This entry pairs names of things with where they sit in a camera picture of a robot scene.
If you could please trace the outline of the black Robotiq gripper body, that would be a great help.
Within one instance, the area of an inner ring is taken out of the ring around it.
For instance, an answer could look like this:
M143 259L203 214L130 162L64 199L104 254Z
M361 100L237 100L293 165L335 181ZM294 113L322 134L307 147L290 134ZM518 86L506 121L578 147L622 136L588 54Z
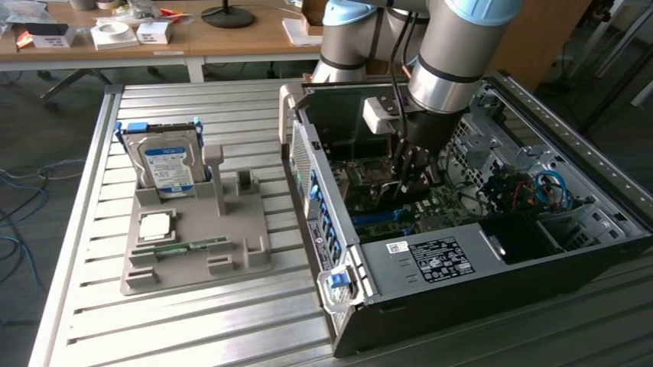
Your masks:
M468 109L452 114L441 114L426 110L407 114L406 140L411 146L438 154L449 143L453 132Z

